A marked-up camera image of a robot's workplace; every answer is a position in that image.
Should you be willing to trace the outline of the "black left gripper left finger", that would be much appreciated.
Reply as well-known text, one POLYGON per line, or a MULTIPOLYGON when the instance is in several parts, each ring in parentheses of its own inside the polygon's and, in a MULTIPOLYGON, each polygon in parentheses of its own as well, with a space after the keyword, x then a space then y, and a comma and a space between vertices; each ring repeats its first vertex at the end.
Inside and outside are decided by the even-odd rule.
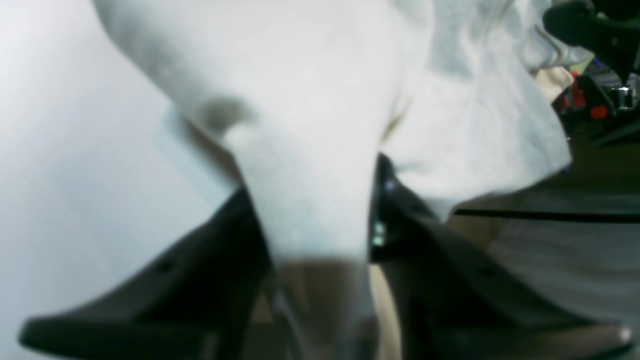
POLYGON ((245 189, 114 290, 28 319, 19 342, 80 360, 238 360, 271 263, 245 189))

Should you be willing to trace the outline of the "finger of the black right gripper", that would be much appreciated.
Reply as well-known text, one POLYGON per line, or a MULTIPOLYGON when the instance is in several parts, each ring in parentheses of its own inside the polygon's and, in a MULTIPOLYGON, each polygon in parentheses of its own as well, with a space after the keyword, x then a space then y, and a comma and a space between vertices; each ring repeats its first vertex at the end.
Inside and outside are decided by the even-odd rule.
POLYGON ((639 73, 638 0, 567 0, 542 16, 546 32, 592 52, 625 84, 639 73))

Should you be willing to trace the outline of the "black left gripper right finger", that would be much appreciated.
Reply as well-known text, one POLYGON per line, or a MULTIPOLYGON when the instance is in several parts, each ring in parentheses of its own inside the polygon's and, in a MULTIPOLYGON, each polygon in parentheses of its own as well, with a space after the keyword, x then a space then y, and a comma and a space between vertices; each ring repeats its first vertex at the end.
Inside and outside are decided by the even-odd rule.
POLYGON ((382 154, 369 248, 405 360, 621 360, 633 351, 628 326, 555 305, 439 223, 382 154))

